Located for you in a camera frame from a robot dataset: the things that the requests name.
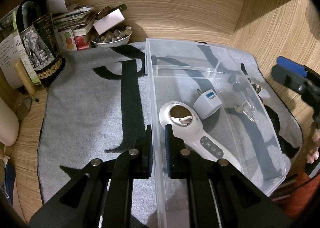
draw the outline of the white bowl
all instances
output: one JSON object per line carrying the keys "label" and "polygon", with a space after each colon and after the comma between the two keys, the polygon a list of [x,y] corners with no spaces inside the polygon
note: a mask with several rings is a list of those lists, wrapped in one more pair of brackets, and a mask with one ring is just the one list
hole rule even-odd
{"label": "white bowl", "polygon": [[114,41],[114,42],[98,43],[98,42],[94,42],[93,40],[91,40],[91,41],[96,47],[114,48],[114,47],[118,47],[118,46],[121,46],[121,45],[128,44],[131,34],[126,36],[122,40],[118,40],[118,41]]}

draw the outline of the black wine bottle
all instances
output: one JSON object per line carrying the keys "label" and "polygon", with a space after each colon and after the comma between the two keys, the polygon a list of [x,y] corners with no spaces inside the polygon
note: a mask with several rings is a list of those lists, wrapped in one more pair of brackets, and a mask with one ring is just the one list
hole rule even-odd
{"label": "black wine bottle", "polygon": [[46,0],[23,0],[16,23],[28,58],[41,83],[48,87],[64,63],[54,37]]}

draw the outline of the clear plastic box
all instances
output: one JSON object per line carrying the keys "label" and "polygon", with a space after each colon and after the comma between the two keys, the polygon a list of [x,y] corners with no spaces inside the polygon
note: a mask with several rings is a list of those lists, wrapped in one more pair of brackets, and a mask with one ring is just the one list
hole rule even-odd
{"label": "clear plastic box", "polygon": [[[286,170],[271,120],[227,46],[147,38],[145,63],[150,83],[159,227],[189,227],[187,182],[168,177],[159,109],[170,101],[192,108],[197,89],[213,89],[222,101],[215,114],[202,120],[204,130],[238,159],[242,173],[263,193],[270,195],[279,186]],[[254,122],[236,112],[235,105],[243,102],[251,105]]]}

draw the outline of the elephant picture on label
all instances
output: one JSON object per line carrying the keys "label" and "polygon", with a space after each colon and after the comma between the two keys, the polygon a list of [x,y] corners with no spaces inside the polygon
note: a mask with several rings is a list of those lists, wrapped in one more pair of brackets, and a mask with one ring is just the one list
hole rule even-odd
{"label": "elephant picture on label", "polygon": [[34,70],[40,70],[54,60],[54,56],[33,26],[22,32],[20,37]]}

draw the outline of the screw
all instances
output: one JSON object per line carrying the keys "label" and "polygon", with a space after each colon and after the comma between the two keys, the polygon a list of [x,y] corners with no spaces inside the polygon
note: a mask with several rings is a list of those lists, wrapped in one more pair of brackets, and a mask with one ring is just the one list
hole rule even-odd
{"label": "screw", "polygon": [[131,149],[131,150],[129,150],[129,154],[131,155],[131,156],[135,156],[135,155],[137,155],[139,153],[139,151],[137,150],[137,149]]}
{"label": "screw", "polygon": [[188,149],[182,149],[182,150],[180,150],[180,153],[181,153],[181,155],[183,155],[183,156],[188,156],[188,155],[190,155],[190,150],[188,150]]}
{"label": "screw", "polygon": [[226,167],[229,164],[229,161],[227,161],[226,159],[220,159],[218,160],[218,163],[220,164],[220,166]]}
{"label": "screw", "polygon": [[100,159],[93,159],[92,161],[91,161],[91,165],[93,165],[93,166],[99,166],[100,165],[100,163],[101,163],[101,160]]}

